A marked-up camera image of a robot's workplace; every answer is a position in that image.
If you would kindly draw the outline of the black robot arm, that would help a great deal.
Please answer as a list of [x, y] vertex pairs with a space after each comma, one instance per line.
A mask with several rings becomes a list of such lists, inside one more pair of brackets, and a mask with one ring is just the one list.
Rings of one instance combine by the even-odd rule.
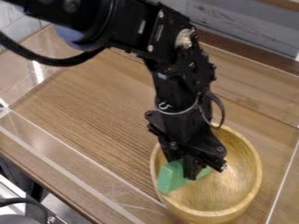
[[55, 59], [31, 51], [0, 32], [0, 45], [53, 67], [71, 67], [114, 47], [135, 54], [151, 72], [155, 109], [146, 112], [169, 161], [182, 161], [183, 176], [195, 180], [206, 167], [226, 169], [227, 149], [213, 131], [211, 92], [217, 67], [202, 49], [187, 16], [158, 0], [5, 0], [23, 14], [57, 26], [82, 54]]

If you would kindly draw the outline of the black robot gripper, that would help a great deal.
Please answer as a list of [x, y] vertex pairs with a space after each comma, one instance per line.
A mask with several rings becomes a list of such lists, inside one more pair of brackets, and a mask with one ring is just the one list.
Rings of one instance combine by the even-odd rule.
[[223, 172], [227, 165], [226, 146], [202, 117], [209, 113], [199, 108], [181, 115], [159, 110], [145, 113], [149, 130], [158, 136], [167, 161], [183, 161], [183, 176], [190, 180], [198, 178], [207, 166]]

